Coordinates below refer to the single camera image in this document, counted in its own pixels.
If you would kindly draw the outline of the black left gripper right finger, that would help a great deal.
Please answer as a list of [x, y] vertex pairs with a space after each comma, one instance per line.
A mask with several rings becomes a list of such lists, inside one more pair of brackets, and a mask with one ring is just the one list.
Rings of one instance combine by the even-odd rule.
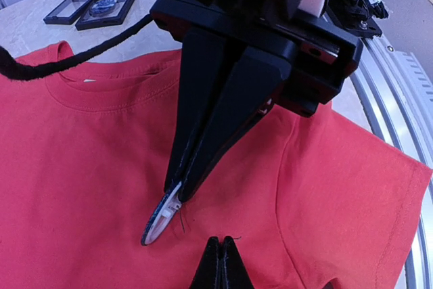
[[235, 245], [235, 241], [229, 236], [225, 237], [223, 240], [221, 257], [221, 288], [254, 288], [237, 246]]

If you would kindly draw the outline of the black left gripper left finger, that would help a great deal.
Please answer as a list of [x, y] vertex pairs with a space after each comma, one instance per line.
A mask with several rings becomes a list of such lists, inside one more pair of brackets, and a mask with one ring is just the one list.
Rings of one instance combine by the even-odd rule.
[[190, 289], [217, 289], [223, 287], [223, 245], [217, 237], [210, 237], [190, 284]]

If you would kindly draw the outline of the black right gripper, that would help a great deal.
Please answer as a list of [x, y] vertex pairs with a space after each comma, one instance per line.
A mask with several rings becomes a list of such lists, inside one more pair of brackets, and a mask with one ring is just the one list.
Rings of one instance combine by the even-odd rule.
[[278, 104], [309, 117], [331, 101], [357, 69], [363, 49], [354, 35], [305, 12], [276, 26], [246, 22], [196, 0], [157, 0], [150, 13], [182, 44], [164, 184], [167, 191], [183, 179], [180, 201], [192, 198], [224, 153], [258, 122], [259, 110]]

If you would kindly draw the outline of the white round brooch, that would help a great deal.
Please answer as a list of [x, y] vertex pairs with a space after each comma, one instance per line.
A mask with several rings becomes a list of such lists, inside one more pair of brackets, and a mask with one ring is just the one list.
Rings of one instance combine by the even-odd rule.
[[172, 185], [164, 194], [146, 224], [141, 237], [142, 246], [148, 246], [155, 242], [182, 207], [182, 202], [179, 200], [181, 186], [182, 182], [180, 181]]

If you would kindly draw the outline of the red t-shirt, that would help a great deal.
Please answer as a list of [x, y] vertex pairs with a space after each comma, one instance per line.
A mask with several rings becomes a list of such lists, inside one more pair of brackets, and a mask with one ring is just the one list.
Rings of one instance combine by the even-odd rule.
[[393, 288], [432, 172], [278, 106], [295, 60], [2, 51], [1, 287]]

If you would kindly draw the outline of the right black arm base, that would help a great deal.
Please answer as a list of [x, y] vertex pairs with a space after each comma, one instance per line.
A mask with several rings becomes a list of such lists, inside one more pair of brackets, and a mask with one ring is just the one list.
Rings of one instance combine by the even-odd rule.
[[388, 17], [382, 0], [326, 0], [326, 14], [336, 26], [364, 39], [382, 36], [374, 18]]

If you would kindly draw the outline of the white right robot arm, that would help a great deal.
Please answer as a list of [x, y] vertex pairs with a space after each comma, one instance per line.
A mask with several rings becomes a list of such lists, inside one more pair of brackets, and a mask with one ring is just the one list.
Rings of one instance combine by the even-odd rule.
[[177, 126], [164, 193], [187, 202], [274, 105], [303, 117], [339, 94], [361, 40], [323, 20], [328, 0], [157, 0], [182, 44]]

